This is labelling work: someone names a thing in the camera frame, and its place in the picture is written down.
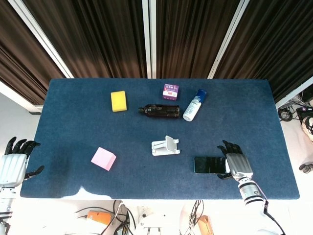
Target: small box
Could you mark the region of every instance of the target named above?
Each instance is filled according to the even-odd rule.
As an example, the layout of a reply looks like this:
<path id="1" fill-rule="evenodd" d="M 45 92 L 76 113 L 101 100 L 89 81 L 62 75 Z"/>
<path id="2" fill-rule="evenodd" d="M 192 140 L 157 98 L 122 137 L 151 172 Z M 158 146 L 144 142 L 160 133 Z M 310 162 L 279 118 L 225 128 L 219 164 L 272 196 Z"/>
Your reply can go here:
<path id="1" fill-rule="evenodd" d="M 198 220 L 201 235 L 214 235 L 210 218 L 207 215 L 203 215 Z"/>
<path id="2" fill-rule="evenodd" d="M 105 150 L 104 148 L 99 147 L 96 153 L 94 154 L 91 162 L 109 171 L 115 159 L 116 156 L 113 153 Z"/>
<path id="3" fill-rule="evenodd" d="M 178 95 L 178 89 L 179 89 L 179 86 L 177 85 L 165 84 L 164 89 L 163 89 L 163 98 L 176 100 L 177 95 Z"/>
<path id="4" fill-rule="evenodd" d="M 87 218 L 108 225 L 111 220 L 111 215 L 103 211 L 89 211 Z"/>
<path id="5" fill-rule="evenodd" d="M 127 110 L 125 91 L 111 92 L 111 102 L 113 112 Z"/>

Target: blue tablecloth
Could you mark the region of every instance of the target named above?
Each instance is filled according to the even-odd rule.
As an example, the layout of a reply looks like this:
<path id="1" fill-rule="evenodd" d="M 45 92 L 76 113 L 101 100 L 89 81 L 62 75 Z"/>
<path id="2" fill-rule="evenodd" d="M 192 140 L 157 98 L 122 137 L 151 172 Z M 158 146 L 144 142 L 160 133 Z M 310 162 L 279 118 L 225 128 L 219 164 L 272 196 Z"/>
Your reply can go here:
<path id="1" fill-rule="evenodd" d="M 164 84 L 179 85 L 177 101 L 162 98 Z M 186 109 L 198 89 L 207 98 L 192 122 L 148 118 L 149 103 Z M 112 112 L 111 92 L 126 92 L 127 111 Z M 179 139 L 179 155 L 155 157 L 151 142 Z M 114 199 L 239 199 L 238 183 L 195 174 L 194 156 L 222 156 L 222 140 L 247 155 L 270 199 L 296 199 L 299 192 L 270 86 L 265 80 L 60 79 L 50 83 L 21 196 L 61 198 L 80 188 Z M 98 147 L 117 158 L 110 171 L 91 159 Z"/>

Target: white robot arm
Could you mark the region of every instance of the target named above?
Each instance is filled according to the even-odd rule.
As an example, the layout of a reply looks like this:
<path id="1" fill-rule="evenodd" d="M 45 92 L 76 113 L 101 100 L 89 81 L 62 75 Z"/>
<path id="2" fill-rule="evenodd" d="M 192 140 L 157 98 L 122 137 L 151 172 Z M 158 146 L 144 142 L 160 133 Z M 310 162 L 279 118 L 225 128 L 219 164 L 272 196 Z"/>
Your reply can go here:
<path id="1" fill-rule="evenodd" d="M 0 198 L 3 204 L 0 208 L 0 235 L 7 235 L 10 229 L 7 220 L 12 216 L 11 205 L 16 197 L 15 188 L 24 180 L 40 174 L 44 169 L 42 165 L 37 170 L 26 173 L 29 155 L 40 144 L 35 141 L 20 140 L 13 147 L 15 140 L 16 137 L 13 137 L 8 142 L 5 153 L 0 159 Z"/>
<path id="2" fill-rule="evenodd" d="M 223 143 L 225 147 L 220 145 L 218 148 L 227 158 L 230 173 L 218 175 L 218 177 L 220 179 L 233 178 L 239 182 L 238 188 L 246 207 L 249 208 L 251 213 L 253 213 L 253 217 L 261 225 L 257 228 L 256 235 L 279 235 L 271 229 L 266 228 L 271 227 L 268 224 L 268 218 L 274 221 L 282 231 L 282 235 L 285 235 L 282 227 L 268 213 L 268 200 L 258 184 L 252 180 L 253 172 L 250 163 L 241 148 L 237 144 L 232 144 L 227 141 L 223 141 Z"/>

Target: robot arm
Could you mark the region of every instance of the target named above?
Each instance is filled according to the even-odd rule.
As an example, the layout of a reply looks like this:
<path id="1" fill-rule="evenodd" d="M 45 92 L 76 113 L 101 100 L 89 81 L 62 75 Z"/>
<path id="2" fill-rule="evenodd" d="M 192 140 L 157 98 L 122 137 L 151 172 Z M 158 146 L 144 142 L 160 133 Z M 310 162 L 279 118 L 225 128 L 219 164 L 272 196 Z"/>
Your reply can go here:
<path id="1" fill-rule="evenodd" d="M 252 180 L 253 172 L 247 157 L 243 154 L 241 148 L 237 144 L 232 144 L 227 141 L 223 141 L 224 146 L 218 146 L 227 158 L 230 172 L 225 175 L 218 175 L 220 179 L 233 178 L 239 182 L 239 192 L 244 200 L 246 207 L 254 214 L 258 220 L 267 221 L 270 218 L 274 221 L 282 231 L 282 235 L 285 235 L 284 230 L 278 224 L 278 222 L 268 213 L 268 200 L 258 186 L 258 184 Z M 257 235 L 278 235 L 277 233 L 267 230 L 257 230 Z"/>

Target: smartphone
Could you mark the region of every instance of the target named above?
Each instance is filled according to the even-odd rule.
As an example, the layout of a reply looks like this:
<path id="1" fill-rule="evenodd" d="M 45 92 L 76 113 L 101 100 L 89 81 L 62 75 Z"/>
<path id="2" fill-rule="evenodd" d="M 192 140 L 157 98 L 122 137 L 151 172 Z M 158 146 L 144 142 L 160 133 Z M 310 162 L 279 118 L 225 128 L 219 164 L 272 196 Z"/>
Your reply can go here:
<path id="1" fill-rule="evenodd" d="M 195 173 L 225 174 L 229 166 L 224 157 L 194 157 Z"/>

